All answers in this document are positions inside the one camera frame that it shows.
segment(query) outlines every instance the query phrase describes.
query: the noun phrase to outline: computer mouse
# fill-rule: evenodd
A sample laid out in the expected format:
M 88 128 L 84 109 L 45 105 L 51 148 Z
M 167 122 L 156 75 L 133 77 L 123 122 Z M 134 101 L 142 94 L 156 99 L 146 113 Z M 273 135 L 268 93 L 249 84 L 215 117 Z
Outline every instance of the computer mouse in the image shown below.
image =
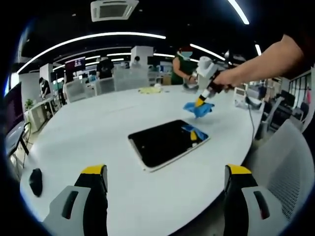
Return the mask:
M 34 169 L 29 178 L 30 187 L 35 196 L 40 197 L 43 191 L 42 173 L 39 168 Z

